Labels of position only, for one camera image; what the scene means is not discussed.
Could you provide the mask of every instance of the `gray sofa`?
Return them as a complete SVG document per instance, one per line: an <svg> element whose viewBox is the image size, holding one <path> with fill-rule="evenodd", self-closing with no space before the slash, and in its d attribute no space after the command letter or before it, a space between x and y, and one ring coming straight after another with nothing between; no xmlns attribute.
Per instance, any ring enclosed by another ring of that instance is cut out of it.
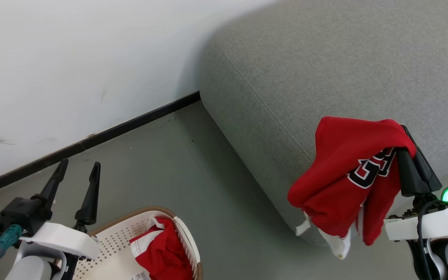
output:
<svg viewBox="0 0 448 280"><path fill-rule="evenodd" d="M285 0L219 31L201 99L293 229L286 195L326 115L395 119L448 173L448 1ZM395 204L402 204L398 197ZM302 236L323 243L317 230Z"/></svg>

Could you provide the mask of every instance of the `black baseboard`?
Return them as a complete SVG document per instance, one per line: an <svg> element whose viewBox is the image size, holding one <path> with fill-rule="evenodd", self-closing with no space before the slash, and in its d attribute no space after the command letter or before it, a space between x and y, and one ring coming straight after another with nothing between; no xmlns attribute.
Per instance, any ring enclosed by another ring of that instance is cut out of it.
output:
<svg viewBox="0 0 448 280"><path fill-rule="evenodd" d="M58 163L64 158L69 158L75 154L78 154L103 142L111 140L133 129L137 129L138 127L144 124L147 124L151 121L154 121L155 119L158 119L167 114L175 112L197 101L200 101L199 92L195 92L194 94L181 98L173 103L170 103L169 105L163 106L162 108L158 108L157 110L153 110L147 114L141 115L140 117L131 119L130 121L127 121L123 124L119 124L118 126L108 129L107 131L103 131L102 133L92 135L91 137L85 140L82 140L69 147L66 147L65 149L57 151L54 154L45 156L37 161L34 161L33 163L29 163L23 167L18 168L17 170L2 175L0 176L0 189L20 179L23 179L29 175L32 175L40 170L43 170L48 166L54 165L55 163Z"/></svg>

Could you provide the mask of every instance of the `white perforated basket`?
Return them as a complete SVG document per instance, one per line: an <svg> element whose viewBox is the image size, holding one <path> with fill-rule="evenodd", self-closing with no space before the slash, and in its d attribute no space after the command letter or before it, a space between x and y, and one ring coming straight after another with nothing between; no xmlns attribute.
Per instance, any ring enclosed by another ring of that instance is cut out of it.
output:
<svg viewBox="0 0 448 280"><path fill-rule="evenodd" d="M91 232L91 235L100 241L100 255L93 261L79 261L73 280L147 279L145 277L149 273L136 262L129 240L146 232L148 229L145 225L151 218L159 216L169 217L174 221L179 239L191 263L193 279L201 280L203 270L200 254L191 232L174 213L159 206L140 209Z"/></svg>

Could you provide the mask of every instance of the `teal cable connector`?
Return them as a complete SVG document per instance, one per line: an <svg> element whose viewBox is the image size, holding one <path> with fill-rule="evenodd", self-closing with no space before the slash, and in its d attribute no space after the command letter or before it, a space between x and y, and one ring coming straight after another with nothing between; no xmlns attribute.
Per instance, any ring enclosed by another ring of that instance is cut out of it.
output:
<svg viewBox="0 0 448 280"><path fill-rule="evenodd" d="M23 235L23 229L19 225L11 225L0 237L0 259L5 255L8 248L13 246Z"/></svg>

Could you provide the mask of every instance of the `barcode label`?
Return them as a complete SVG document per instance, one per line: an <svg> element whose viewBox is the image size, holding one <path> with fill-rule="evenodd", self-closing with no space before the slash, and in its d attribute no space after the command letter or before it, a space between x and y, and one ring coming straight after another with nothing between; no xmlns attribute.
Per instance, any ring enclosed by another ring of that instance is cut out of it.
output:
<svg viewBox="0 0 448 280"><path fill-rule="evenodd" d="M151 279L147 275L146 271L143 271L142 273L138 273L135 276L129 278L129 280L151 280Z"/></svg>
<svg viewBox="0 0 448 280"><path fill-rule="evenodd" d="M388 225L389 223L395 223L395 222L398 222L398 221L402 221L402 219L384 219L383 223L385 225Z"/></svg>

